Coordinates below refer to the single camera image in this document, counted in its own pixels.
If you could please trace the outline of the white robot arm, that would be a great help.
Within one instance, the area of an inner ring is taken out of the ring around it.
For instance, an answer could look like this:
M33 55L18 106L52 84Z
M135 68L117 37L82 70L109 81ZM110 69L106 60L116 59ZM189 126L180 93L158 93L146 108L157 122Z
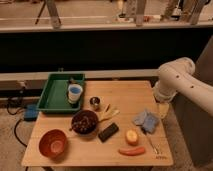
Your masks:
M153 95L159 102L171 102L181 93L213 117L213 86L194 78L194 72L195 63L188 57L162 64Z

